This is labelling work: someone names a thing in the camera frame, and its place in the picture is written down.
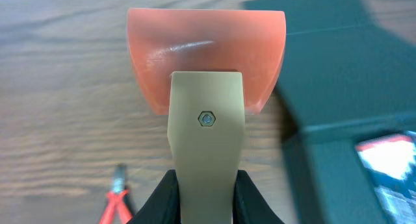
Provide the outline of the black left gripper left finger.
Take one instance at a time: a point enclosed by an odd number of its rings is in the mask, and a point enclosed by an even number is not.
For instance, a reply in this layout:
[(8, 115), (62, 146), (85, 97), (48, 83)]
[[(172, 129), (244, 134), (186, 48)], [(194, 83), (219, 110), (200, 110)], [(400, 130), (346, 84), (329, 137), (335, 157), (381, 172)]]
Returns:
[(181, 209), (176, 171), (168, 170), (142, 208), (128, 224), (180, 224)]

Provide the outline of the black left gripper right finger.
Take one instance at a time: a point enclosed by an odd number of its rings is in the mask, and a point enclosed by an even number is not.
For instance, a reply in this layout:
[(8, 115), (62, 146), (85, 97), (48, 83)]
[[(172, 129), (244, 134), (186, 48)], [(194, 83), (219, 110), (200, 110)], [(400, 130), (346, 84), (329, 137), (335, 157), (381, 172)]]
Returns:
[(284, 224), (244, 170), (238, 170), (235, 181), (233, 224)]

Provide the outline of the orange scraper with wooden handle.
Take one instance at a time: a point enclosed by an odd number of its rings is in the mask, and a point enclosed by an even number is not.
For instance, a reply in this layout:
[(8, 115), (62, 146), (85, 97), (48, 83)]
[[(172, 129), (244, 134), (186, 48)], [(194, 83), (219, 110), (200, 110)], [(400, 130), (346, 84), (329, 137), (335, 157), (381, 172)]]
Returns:
[(130, 8), (135, 77), (167, 138), (181, 223), (231, 223), (246, 115), (259, 113), (279, 77), (282, 11)]

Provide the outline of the screwdriver set case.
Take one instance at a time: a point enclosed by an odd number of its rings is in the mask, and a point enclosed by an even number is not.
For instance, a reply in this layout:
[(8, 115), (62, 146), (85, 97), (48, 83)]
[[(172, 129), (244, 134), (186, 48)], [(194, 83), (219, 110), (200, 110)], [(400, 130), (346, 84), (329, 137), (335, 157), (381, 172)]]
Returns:
[(373, 138), (355, 150), (389, 222), (415, 224), (415, 133)]

